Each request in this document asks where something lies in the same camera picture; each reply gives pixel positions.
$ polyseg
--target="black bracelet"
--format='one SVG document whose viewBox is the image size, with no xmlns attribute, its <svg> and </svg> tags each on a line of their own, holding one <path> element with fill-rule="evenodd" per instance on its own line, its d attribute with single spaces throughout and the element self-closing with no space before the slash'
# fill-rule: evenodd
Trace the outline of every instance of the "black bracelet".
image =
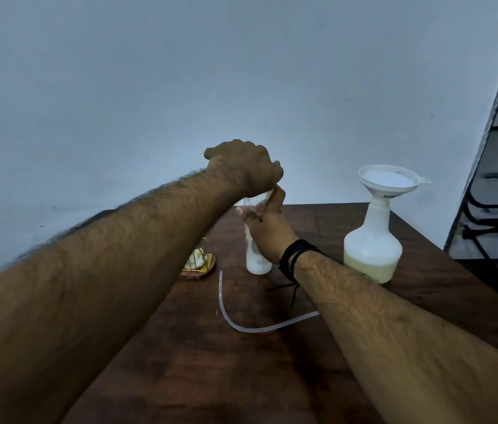
<svg viewBox="0 0 498 424">
<path fill-rule="evenodd" d="M 298 240 L 290 244 L 286 250 L 284 251 L 284 254 L 282 255 L 281 261 L 279 263 L 278 268 L 284 274 L 286 278 L 288 278 L 292 283 L 289 284 L 282 284 L 282 285 L 277 285 L 273 288 L 269 288 L 267 291 L 272 291 L 276 290 L 278 288 L 283 288 L 283 287 L 291 287 L 295 285 L 294 287 L 294 292 L 292 294 L 292 303 L 290 303 L 290 306 L 294 306 L 294 301 L 296 300 L 296 290 L 298 287 L 300 287 L 300 284 L 296 279 L 294 278 L 294 266 L 296 264 L 296 261 L 298 260 L 298 257 L 302 254 L 305 253 L 306 251 L 315 251 L 316 253 L 323 254 L 320 249 L 318 249 L 316 246 L 310 244 L 308 241 L 305 240 Z M 288 264 L 288 260 L 290 257 L 292 257 L 292 262 L 290 262 L 290 265 Z"/>
</svg>

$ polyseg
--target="plastic tube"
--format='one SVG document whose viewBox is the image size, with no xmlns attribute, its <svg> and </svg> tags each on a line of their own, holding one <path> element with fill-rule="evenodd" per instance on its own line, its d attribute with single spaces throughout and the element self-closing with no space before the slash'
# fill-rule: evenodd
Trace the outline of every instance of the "plastic tube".
<svg viewBox="0 0 498 424">
<path fill-rule="evenodd" d="M 272 326 L 260 327 L 260 328 L 255 328 L 255 329 L 241 327 L 241 326 L 238 326 L 237 324 L 235 324 L 233 321 L 231 321 L 231 318 L 229 318 L 229 316 L 225 312 L 225 308 L 224 308 L 224 297 L 223 297 L 223 294 L 222 294 L 223 283 L 224 283 L 224 272 L 220 271 L 219 272 L 219 288 L 218 288 L 218 292 L 219 292 L 219 307 L 221 308 L 221 313 L 224 315 L 225 321 L 227 321 L 229 323 L 229 325 L 231 327 L 233 327 L 235 330 L 239 330 L 240 332 L 244 332 L 244 333 L 263 333 L 263 332 L 270 332 L 271 330 L 280 329 L 281 327 L 286 327 L 286 326 L 289 326 L 291 324 L 297 323 L 298 321 L 306 320 L 307 318 L 315 317 L 316 315 L 320 314 L 319 312 L 314 311 L 313 313 L 308 313 L 308 314 L 301 315 L 299 317 L 293 318 L 292 320 L 285 321 L 284 323 L 278 323 L 278 324 L 274 324 Z"/>
</svg>

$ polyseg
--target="round wooden tray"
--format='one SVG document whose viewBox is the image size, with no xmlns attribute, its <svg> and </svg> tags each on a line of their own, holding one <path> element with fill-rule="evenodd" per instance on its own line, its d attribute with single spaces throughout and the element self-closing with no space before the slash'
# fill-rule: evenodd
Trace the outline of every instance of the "round wooden tray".
<svg viewBox="0 0 498 424">
<path fill-rule="evenodd" d="M 199 278 L 203 278 L 206 275 L 209 275 L 216 268 L 216 255 L 211 255 L 210 265 L 206 272 L 196 272 L 196 271 L 182 271 L 179 275 L 180 278 L 186 278 L 189 280 L 197 280 Z"/>
</svg>

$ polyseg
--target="hand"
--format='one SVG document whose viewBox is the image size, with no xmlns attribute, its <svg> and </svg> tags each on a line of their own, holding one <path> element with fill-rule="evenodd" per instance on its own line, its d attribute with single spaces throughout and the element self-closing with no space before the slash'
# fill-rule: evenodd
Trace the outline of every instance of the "hand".
<svg viewBox="0 0 498 424">
<path fill-rule="evenodd" d="M 284 175 L 281 163 L 271 162 L 269 152 L 252 142 L 233 140 L 206 149 L 208 169 L 224 167 L 243 188 L 243 196 L 253 198 L 273 189 Z"/>
<path fill-rule="evenodd" d="M 249 227 L 253 241 L 261 254 L 275 264 L 280 262 L 288 246 L 299 239 L 282 214 L 285 196 L 286 193 L 280 186 L 274 186 L 273 194 L 265 204 L 260 217 L 247 207 L 235 209 Z"/>
</svg>

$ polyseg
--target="forearm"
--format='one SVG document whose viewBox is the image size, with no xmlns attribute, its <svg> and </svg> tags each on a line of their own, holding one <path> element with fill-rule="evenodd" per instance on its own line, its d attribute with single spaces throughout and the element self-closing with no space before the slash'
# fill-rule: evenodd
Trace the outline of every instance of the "forearm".
<svg viewBox="0 0 498 424">
<path fill-rule="evenodd" d="M 0 274 L 0 411 L 60 420 L 241 199 L 212 168 L 147 194 Z"/>
<path fill-rule="evenodd" d="M 312 251 L 295 277 L 387 422 L 498 422 L 497 349 Z"/>
</svg>

